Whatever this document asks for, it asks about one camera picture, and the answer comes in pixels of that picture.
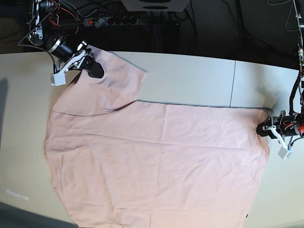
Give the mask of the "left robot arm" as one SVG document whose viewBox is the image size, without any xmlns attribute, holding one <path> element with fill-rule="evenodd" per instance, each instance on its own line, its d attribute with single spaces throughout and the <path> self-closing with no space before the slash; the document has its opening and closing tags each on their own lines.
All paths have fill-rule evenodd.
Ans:
<svg viewBox="0 0 304 228">
<path fill-rule="evenodd" d="M 299 32 L 298 55 L 300 69 L 289 97 L 289 111 L 281 111 L 278 117 L 269 117 L 256 128 L 256 133 L 262 137 L 269 136 L 272 139 L 289 136 L 304 136 L 304 2 L 294 0 L 292 9 L 295 10 L 297 22 L 296 31 Z M 296 93 L 300 95 L 301 111 L 294 110 L 294 98 Z"/>
</svg>

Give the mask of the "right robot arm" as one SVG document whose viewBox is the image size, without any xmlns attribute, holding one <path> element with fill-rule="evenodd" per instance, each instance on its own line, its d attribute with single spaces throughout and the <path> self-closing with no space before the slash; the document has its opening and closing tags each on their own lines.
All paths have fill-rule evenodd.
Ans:
<svg viewBox="0 0 304 228">
<path fill-rule="evenodd" d="M 72 16 L 77 33 L 79 24 L 76 16 L 61 6 L 60 0 L 33 0 L 29 33 L 22 38 L 20 47 L 36 48 L 46 52 L 53 62 L 53 73 L 50 75 L 54 86 L 66 83 L 65 73 L 69 70 L 85 70 L 92 78 L 103 78 L 104 69 L 95 60 L 94 53 L 85 40 L 76 44 L 67 41 L 66 25 L 60 25 L 60 11 L 65 11 Z"/>
</svg>

